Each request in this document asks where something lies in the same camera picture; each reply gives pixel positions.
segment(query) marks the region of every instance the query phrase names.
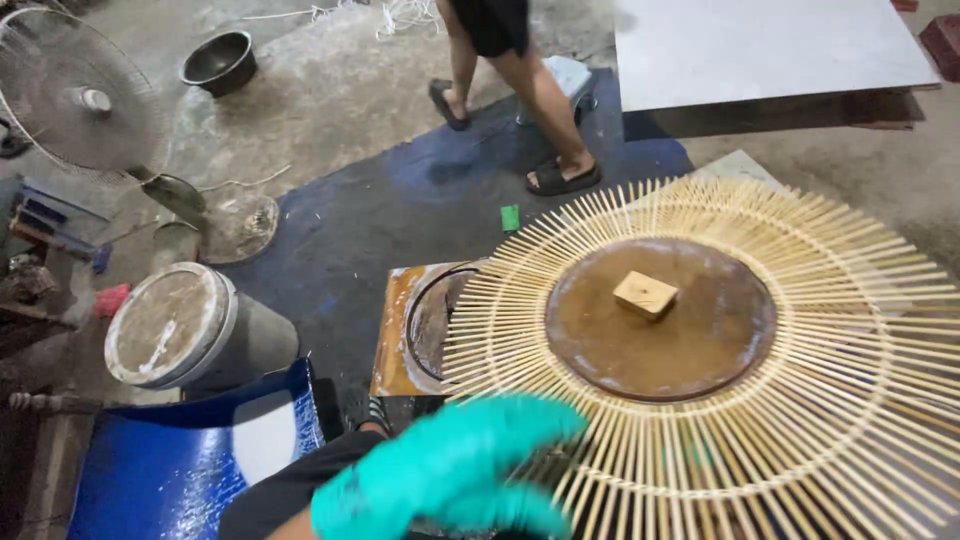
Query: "person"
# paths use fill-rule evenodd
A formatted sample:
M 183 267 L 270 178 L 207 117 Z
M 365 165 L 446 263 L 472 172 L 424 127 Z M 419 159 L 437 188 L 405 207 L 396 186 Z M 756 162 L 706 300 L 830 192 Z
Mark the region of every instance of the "person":
M 536 449 L 580 433 L 576 409 L 528 395 L 477 399 L 445 405 L 396 439 L 383 410 L 371 398 L 356 430 L 240 494 L 219 540 L 433 538 L 407 533 L 415 518 L 459 532 L 569 537 L 545 493 L 504 478 Z
M 450 37 L 453 80 L 434 79 L 428 94 L 447 125 L 456 131 L 469 127 L 467 98 L 477 57 L 484 57 L 558 154 L 527 175 L 527 189 L 549 196 L 600 182 L 600 166 L 577 132 L 567 97 L 530 43 L 529 0 L 437 0 L 437 7 Z

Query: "red crate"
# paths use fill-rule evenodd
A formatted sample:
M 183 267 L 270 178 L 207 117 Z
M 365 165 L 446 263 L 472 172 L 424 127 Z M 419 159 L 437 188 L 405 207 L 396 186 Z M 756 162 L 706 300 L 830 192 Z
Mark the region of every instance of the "red crate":
M 937 62 L 944 79 L 960 83 L 960 13 L 931 20 L 920 32 L 920 41 Z

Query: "concrete floor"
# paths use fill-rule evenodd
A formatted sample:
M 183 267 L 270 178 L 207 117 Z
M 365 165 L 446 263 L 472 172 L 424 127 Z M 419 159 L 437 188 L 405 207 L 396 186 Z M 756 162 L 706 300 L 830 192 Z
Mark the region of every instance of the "concrete floor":
M 441 124 L 425 97 L 431 77 L 447 77 L 445 36 L 432 27 L 378 41 L 382 13 L 349 6 L 315 23 L 309 15 L 241 21 L 243 16 L 308 9 L 301 0 L 110 0 L 84 16 L 113 39 L 153 82 L 170 112 L 168 172 L 200 187 L 255 182 L 291 165 L 283 175 L 250 188 L 206 193 L 213 205 L 243 192 L 279 196 L 344 165 L 374 156 Z M 534 30 L 547 54 L 615 65 L 612 15 L 605 2 L 534 0 Z M 956 0 L 923 0 L 903 16 L 914 34 L 938 14 L 957 11 Z M 243 91 L 214 102 L 178 80 L 180 62 L 219 31 L 252 33 L 260 73 Z M 481 62 L 473 105 L 507 95 Z M 815 190 L 862 209 L 960 275 L 960 85 L 916 92 L 925 122 L 913 132 L 857 128 L 809 129 L 682 140 L 694 166 L 742 148 L 784 184 Z M 28 172 L 57 193 L 115 214 L 106 238 L 156 215 L 138 190 L 86 184 L 53 170 L 33 151 L 0 163 L 0 173 Z M 87 316 L 91 291 L 146 276 L 148 234 L 118 244 L 110 276 L 92 280 L 77 267 L 73 316 L 84 331 L 41 344 L 12 359 L 33 387 L 53 384 L 127 403 L 157 396 L 114 383 L 103 365 L 105 323 Z

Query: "wooden block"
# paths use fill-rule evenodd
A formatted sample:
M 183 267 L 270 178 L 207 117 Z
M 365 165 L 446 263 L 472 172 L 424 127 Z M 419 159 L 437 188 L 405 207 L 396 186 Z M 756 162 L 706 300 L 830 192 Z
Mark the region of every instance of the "wooden block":
M 648 319 L 660 318 L 673 303 L 677 287 L 631 272 L 613 290 L 616 301 Z

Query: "hand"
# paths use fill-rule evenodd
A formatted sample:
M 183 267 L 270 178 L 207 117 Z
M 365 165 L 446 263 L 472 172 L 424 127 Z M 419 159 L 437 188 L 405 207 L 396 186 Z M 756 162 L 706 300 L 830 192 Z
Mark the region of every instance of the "hand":
M 546 444 L 577 435 L 586 421 L 533 396 L 447 405 L 317 489 L 310 504 L 323 540 L 397 540 L 414 518 L 462 532 L 489 528 L 565 538 L 569 523 L 550 498 L 504 476 Z

